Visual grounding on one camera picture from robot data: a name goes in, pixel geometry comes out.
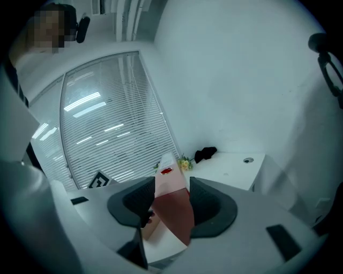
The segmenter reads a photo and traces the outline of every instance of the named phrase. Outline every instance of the person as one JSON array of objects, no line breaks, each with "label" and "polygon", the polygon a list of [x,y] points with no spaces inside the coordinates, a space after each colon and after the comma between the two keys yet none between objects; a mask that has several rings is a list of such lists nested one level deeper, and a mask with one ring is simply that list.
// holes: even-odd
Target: person
[{"label": "person", "polygon": [[[4,67],[19,98],[28,107],[28,100],[18,81],[15,69],[18,60],[29,52],[58,52],[66,41],[76,39],[76,9],[71,5],[50,3],[36,11],[13,42],[4,59]],[[31,143],[26,150],[33,166],[42,170]]]}]

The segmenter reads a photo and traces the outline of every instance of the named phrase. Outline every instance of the wall outlet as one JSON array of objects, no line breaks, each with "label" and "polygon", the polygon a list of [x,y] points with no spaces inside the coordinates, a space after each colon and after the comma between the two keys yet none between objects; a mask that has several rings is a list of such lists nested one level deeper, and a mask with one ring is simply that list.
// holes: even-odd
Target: wall outlet
[{"label": "wall outlet", "polygon": [[331,205],[330,198],[320,198],[316,204],[316,209],[320,211],[328,211]]}]

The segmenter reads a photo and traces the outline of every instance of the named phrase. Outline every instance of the window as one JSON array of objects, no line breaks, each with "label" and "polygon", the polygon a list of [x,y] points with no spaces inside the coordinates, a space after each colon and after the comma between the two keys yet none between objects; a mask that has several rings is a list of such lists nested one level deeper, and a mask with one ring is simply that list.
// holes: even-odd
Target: window
[{"label": "window", "polygon": [[97,170],[123,182],[154,175],[166,152],[178,157],[137,52],[101,58],[66,74],[61,134],[79,188]]},{"label": "window", "polygon": [[31,139],[32,148],[49,180],[61,181],[67,191],[77,189],[64,157],[59,126],[62,77],[49,85],[30,106],[40,122]]}]

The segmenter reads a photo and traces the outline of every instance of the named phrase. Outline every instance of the flower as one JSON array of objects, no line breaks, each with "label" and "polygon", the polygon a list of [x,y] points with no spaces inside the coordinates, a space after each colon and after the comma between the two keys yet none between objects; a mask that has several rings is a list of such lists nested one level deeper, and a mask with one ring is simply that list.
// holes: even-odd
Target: flower
[{"label": "flower", "polygon": [[188,167],[189,167],[189,161],[187,161],[187,160],[182,160],[182,161],[181,161],[181,169],[182,169],[182,170],[188,170]]}]

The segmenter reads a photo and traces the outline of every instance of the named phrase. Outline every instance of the desk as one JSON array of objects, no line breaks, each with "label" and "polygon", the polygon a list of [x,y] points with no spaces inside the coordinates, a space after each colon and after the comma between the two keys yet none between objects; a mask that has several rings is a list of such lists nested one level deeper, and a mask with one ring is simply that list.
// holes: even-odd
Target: desk
[{"label": "desk", "polygon": [[[245,158],[253,158],[252,163],[243,162]],[[185,171],[184,176],[189,190],[189,178],[194,176],[206,180],[220,182],[246,191],[252,190],[253,182],[261,168],[265,154],[215,153],[211,159],[202,160],[198,164],[192,161],[193,170]]]}]

